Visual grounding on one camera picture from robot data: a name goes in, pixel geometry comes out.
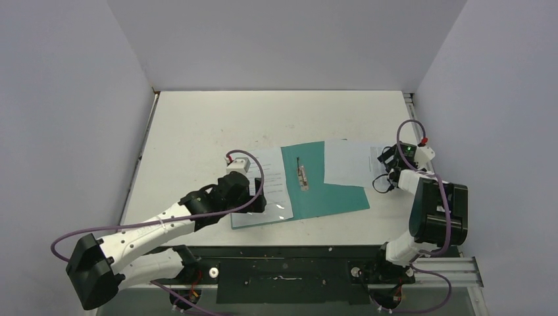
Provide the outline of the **metal folder clip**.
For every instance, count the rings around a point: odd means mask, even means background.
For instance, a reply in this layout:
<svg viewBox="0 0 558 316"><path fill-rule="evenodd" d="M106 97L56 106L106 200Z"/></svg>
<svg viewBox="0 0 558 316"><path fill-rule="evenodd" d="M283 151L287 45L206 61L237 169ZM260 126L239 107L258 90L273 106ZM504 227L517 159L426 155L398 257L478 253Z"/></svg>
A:
<svg viewBox="0 0 558 316"><path fill-rule="evenodd" d="M305 166L301 163L300 157L297 157L297 178L301 191L309 190L309 183L305 171Z"/></svg>

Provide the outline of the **teal folder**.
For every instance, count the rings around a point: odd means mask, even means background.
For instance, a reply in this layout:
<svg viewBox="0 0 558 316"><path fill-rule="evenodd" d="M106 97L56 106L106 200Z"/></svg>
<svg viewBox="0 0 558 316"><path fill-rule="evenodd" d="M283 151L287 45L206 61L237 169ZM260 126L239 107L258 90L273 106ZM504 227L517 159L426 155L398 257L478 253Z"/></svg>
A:
<svg viewBox="0 0 558 316"><path fill-rule="evenodd" d="M286 184L293 218L286 221L336 215L369 208L365 189L324 182L324 142L279 147L286 172ZM309 190L301 191L297 178L297 157L305 166Z"/></svg>

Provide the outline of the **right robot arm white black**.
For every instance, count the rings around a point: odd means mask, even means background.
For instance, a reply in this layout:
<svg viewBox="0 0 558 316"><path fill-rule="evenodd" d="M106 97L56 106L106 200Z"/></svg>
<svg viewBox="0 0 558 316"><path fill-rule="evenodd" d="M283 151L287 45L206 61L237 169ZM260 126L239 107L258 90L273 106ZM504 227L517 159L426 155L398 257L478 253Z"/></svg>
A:
<svg viewBox="0 0 558 316"><path fill-rule="evenodd" d="M464 243L468 232L468 188L445 180L439 182L426 166L435 152L425 142L385 147L377 160L385 168L389 190L413 195L408 229L381 246L372 264L379 283L409 282L410 264L421 256Z"/></svg>

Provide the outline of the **printed white paper sheet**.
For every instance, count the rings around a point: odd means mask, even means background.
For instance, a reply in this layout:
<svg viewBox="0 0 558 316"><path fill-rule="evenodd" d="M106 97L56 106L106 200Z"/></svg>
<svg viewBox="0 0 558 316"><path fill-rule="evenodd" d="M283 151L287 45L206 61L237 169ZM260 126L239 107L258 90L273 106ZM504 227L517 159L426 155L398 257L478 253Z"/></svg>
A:
<svg viewBox="0 0 558 316"><path fill-rule="evenodd" d="M286 172L279 147L251 150L264 171L263 194L266 199L262 213L233 213L233 229L278 223L293 218L293 209L286 184Z"/></svg>

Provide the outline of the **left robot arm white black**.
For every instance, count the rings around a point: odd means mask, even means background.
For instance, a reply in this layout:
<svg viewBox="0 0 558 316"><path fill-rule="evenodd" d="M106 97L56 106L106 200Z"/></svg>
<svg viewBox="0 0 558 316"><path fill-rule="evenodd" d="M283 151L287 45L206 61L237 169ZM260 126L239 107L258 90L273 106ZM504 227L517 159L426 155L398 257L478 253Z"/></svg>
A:
<svg viewBox="0 0 558 316"><path fill-rule="evenodd" d="M175 278L191 282L196 275L194 258L185 246L165 244L216 224L231 213L265 210L265 178L250 180L232 171L199 190L192 191L159 215L138 224L114 229L114 234L81 237L72 251L66 273L85 310L112 300L119 291L144 282Z"/></svg>

